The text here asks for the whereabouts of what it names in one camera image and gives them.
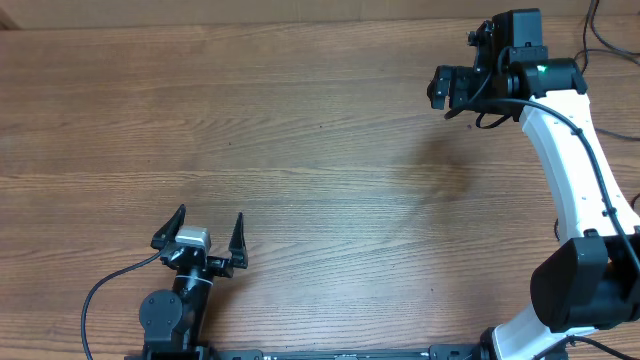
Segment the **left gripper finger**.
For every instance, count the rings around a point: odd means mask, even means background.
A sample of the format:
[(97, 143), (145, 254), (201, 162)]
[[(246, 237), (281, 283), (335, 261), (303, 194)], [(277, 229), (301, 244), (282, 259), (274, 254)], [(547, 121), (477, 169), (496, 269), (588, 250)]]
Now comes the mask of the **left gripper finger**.
[(150, 246), (156, 250), (164, 249), (169, 243), (174, 242), (176, 235), (184, 224), (186, 206), (181, 204), (173, 216), (152, 236)]
[(231, 263), (234, 268), (248, 268), (248, 254), (244, 237), (244, 216), (242, 212), (238, 213), (228, 250), (231, 254)]

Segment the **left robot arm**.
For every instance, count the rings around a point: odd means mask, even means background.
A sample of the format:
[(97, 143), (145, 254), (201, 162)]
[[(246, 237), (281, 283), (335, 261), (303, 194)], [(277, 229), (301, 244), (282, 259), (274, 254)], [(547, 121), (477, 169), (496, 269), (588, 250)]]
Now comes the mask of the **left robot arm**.
[(150, 293), (140, 305), (144, 359), (218, 359), (200, 337), (214, 279), (231, 278), (236, 269), (248, 267), (242, 214), (237, 215), (227, 257), (212, 256), (209, 230), (186, 225), (185, 217), (181, 205), (152, 237), (151, 247), (175, 277), (170, 289)]

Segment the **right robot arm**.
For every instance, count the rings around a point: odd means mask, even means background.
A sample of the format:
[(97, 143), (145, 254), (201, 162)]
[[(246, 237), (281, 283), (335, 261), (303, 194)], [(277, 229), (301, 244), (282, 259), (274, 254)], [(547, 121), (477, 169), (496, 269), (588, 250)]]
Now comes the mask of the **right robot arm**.
[(475, 345), (434, 345), (433, 359), (564, 359), (567, 346), (639, 318), (639, 217), (608, 165), (587, 84), (571, 58), (551, 58), (537, 9), (510, 10), (468, 36), (470, 67), (439, 66), (427, 95), (513, 120), (533, 144), (557, 211), (559, 248), (532, 274), (529, 306)]

